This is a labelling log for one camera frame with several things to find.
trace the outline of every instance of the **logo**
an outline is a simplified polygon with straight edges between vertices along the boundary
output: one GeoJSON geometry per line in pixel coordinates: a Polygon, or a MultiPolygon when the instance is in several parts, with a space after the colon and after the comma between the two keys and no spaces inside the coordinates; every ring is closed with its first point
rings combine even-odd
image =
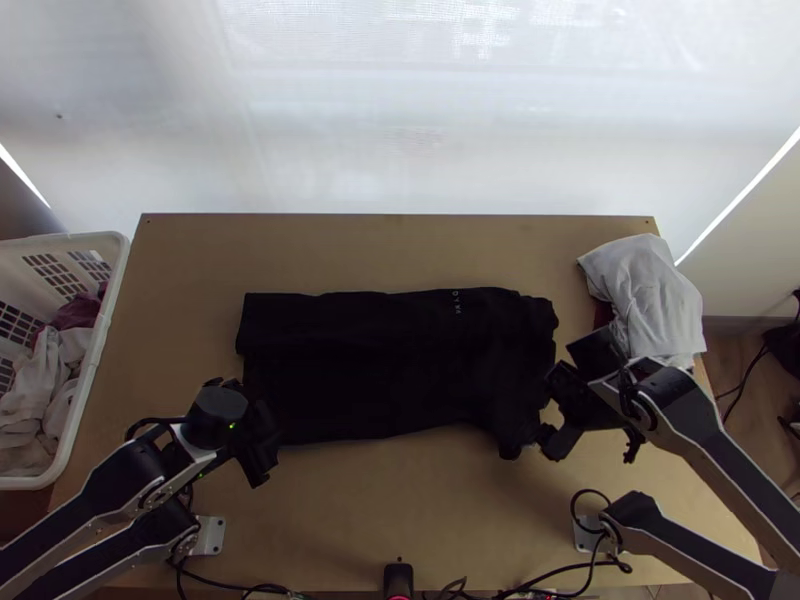
{"type": "Polygon", "coordinates": [[[451,292],[453,294],[453,308],[456,311],[457,315],[461,314],[461,297],[458,294],[458,290],[453,290],[451,292]]]}

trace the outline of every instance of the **tabletop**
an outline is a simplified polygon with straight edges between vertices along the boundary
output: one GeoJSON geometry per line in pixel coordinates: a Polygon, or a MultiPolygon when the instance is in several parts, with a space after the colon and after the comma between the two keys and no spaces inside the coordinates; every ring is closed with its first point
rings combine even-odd
{"type": "MultiPolygon", "coordinates": [[[[234,339],[246,292],[505,287],[553,302],[558,358],[568,358],[565,344],[594,317],[576,258],[646,232],[657,233],[649,217],[143,215],[52,504],[79,491],[131,423],[183,415],[203,381],[241,377],[234,339]]],[[[554,403],[543,420],[561,422],[554,403]]],[[[366,591],[402,556],[418,589],[463,575],[468,589],[507,588],[587,559],[569,514],[584,487],[612,499],[641,490],[672,519],[758,560],[752,536],[682,459],[645,445],[624,465],[624,449],[622,432],[597,432],[559,463],[536,449],[504,461],[484,433],[454,426],[283,450],[257,490],[231,461],[195,485],[195,511],[224,516],[227,531],[222,554],[191,568],[246,585],[366,591]]],[[[595,584],[686,581],[652,557],[628,560],[632,574],[600,568],[595,584]]],[[[585,578],[572,571],[550,585],[585,578]]],[[[151,566],[115,585],[171,587],[174,574],[151,566]]]]}

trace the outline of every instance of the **white laundry basket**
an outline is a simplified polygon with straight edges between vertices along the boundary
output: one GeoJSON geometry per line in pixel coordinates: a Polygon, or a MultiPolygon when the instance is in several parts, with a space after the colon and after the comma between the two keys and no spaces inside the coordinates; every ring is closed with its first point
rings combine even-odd
{"type": "Polygon", "coordinates": [[[78,387],[50,467],[36,477],[3,477],[0,490],[37,490],[64,471],[111,324],[130,243],[116,232],[40,235],[0,241],[0,395],[11,387],[12,363],[29,352],[34,333],[79,292],[108,288],[81,365],[78,387]]]}

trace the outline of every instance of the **white cloth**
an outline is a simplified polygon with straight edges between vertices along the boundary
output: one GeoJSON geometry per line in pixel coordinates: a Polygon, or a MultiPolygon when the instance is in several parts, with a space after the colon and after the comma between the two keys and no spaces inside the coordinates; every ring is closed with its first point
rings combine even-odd
{"type": "Polygon", "coordinates": [[[589,293],[614,307],[610,328],[630,358],[656,356],[690,368],[706,351],[703,298],[675,268],[667,242],[650,233],[622,238],[578,259],[589,293]]]}
{"type": "Polygon", "coordinates": [[[47,470],[78,388],[91,328],[45,327],[33,355],[15,361],[14,385],[0,397],[0,473],[32,477],[47,470]]]}
{"type": "Polygon", "coordinates": [[[72,397],[77,389],[78,379],[70,379],[53,396],[50,406],[47,407],[44,413],[44,419],[42,419],[42,430],[47,437],[55,440],[61,439],[61,433],[64,431],[64,425],[67,422],[69,407],[72,404],[72,397]]]}
{"type": "Polygon", "coordinates": [[[54,392],[69,376],[59,355],[58,331],[45,327],[33,355],[14,365],[11,389],[0,398],[0,448],[16,448],[33,440],[54,392]]]}

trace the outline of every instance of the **folded black shirt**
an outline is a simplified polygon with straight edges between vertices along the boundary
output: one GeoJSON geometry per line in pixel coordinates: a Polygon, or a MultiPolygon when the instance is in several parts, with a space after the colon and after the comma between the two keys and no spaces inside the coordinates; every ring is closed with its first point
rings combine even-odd
{"type": "Polygon", "coordinates": [[[466,422],[514,459],[549,400],[557,326],[549,300],[501,288],[246,294],[236,351],[284,445],[466,422]]]}

